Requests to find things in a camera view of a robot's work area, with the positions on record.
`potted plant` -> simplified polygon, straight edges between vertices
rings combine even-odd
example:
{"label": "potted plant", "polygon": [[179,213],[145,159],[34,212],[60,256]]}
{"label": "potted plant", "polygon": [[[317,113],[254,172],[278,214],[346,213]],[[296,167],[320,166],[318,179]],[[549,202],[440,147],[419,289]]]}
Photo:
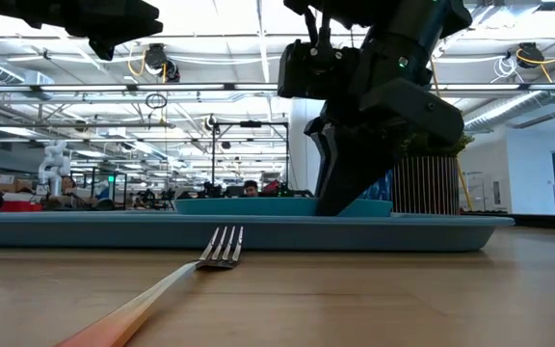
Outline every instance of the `potted plant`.
{"label": "potted plant", "polygon": [[392,200],[401,213],[458,214],[458,154],[474,138],[462,134],[450,147],[429,146],[428,134],[415,133],[402,144],[401,160],[361,197]]}

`white robot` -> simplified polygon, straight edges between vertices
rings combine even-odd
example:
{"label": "white robot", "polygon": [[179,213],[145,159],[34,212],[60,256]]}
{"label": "white robot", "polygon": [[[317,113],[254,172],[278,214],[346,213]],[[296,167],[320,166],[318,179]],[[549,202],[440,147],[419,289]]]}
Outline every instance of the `white robot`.
{"label": "white robot", "polygon": [[44,149],[44,160],[38,170],[41,186],[49,184],[52,197],[62,194],[62,176],[69,175],[69,158],[64,157],[67,142],[64,140],[50,141]]}

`fork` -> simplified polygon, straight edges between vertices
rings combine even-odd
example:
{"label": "fork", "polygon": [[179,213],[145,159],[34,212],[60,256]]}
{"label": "fork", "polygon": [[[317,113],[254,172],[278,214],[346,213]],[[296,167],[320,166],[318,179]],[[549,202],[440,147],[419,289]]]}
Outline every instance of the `fork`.
{"label": "fork", "polygon": [[[119,347],[125,345],[151,313],[155,311],[157,307],[155,304],[160,296],[175,283],[189,278],[200,268],[234,269],[239,264],[244,228],[239,228],[239,233],[235,240],[236,228],[232,227],[224,248],[228,227],[224,227],[222,232],[220,232],[221,227],[217,227],[199,259],[181,266],[143,294],[132,299],[129,303],[116,309],[72,337],[58,343],[56,346]],[[236,242],[236,245],[231,254],[233,241]]]}

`blue tray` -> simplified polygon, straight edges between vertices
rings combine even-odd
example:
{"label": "blue tray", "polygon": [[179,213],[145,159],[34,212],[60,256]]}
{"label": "blue tray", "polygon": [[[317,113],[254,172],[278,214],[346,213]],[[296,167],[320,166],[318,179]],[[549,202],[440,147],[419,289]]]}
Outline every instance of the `blue tray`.
{"label": "blue tray", "polygon": [[[317,203],[312,198],[239,198],[177,200],[175,205],[185,215],[315,216]],[[338,217],[388,217],[392,207],[391,201],[355,200]]]}
{"label": "blue tray", "polygon": [[0,247],[202,249],[218,226],[244,226],[246,250],[466,252],[511,218],[183,216],[169,212],[0,213]]}

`desk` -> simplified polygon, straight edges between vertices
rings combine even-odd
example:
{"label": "desk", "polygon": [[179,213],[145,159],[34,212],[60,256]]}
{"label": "desk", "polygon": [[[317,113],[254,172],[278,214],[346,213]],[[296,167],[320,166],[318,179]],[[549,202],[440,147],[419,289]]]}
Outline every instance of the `desk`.
{"label": "desk", "polygon": [[[0,346],[49,346],[196,253],[0,250]],[[198,273],[131,346],[553,346],[555,231],[473,254],[243,253]]]}

